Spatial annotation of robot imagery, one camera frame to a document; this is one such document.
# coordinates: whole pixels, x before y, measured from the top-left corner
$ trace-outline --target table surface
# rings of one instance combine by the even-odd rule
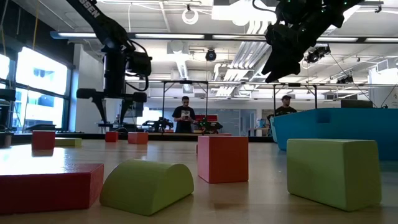
[[[147,146],[137,146],[127,141],[83,140],[80,148],[57,147],[52,154],[33,154],[30,145],[0,149],[0,169],[102,163],[107,177],[125,160],[145,159],[185,164],[195,182],[191,196],[151,217],[103,207],[97,200],[87,210],[0,216],[0,223],[397,223],[398,162],[381,163],[381,205],[348,213],[290,195],[286,184],[286,154],[279,151],[276,144],[250,143],[249,182],[232,184],[207,184],[197,177],[195,146],[196,142],[150,141]]]

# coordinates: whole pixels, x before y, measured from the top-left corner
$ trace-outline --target window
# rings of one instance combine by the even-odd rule
[[[61,128],[63,101],[63,98],[17,88],[12,126],[16,127],[17,131],[22,131],[24,123],[26,127],[35,124],[55,124],[56,128]]]
[[[26,47],[18,53],[17,83],[65,95],[68,68]]]
[[[6,79],[10,71],[10,59],[0,54],[0,78]]]

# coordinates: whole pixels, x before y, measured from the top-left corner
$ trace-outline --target red block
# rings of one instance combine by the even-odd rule
[[[248,137],[199,136],[198,176],[211,183],[249,180]]]
[[[105,134],[106,142],[117,142],[119,140],[119,133],[117,131],[107,131]]]
[[[89,208],[101,193],[103,179],[103,164],[2,170],[0,214]]]
[[[55,131],[33,131],[33,150],[52,150],[55,147]]]
[[[148,133],[129,133],[129,144],[148,144]]]

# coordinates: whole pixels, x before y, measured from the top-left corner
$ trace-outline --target camera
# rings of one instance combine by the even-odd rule
[[[214,49],[208,49],[207,53],[206,53],[206,61],[212,62],[212,61],[216,60],[216,58],[217,58],[217,54],[214,51]]]

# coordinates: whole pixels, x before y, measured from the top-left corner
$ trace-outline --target green rectangular block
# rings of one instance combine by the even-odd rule
[[[379,204],[381,178],[376,142],[289,139],[287,190],[348,212]]]

